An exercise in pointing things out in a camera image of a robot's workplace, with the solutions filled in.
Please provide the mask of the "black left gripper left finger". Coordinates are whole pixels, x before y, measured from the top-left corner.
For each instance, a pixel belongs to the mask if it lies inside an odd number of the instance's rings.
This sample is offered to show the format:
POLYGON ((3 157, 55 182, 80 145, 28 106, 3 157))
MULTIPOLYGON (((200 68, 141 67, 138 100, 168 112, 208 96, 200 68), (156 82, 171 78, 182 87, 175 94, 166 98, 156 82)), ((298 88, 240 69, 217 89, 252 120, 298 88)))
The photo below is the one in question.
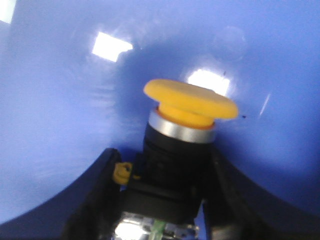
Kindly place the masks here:
POLYGON ((119 222, 120 185, 113 181, 116 163, 121 155, 114 148, 105 149, 98 157, 101 172, 84 201, 67 219, 61 240, 111 240, 119 222))

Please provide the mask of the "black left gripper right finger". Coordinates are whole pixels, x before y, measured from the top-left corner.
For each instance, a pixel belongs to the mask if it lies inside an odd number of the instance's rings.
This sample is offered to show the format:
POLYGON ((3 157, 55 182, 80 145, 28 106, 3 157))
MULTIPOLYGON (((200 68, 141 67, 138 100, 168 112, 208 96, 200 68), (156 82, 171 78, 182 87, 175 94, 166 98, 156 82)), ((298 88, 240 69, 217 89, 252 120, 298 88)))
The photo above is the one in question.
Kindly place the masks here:
POLYGON ((233 166, 215 147, 205 175, 209 240, 318 240, 320 218, 281 200, 233 166))

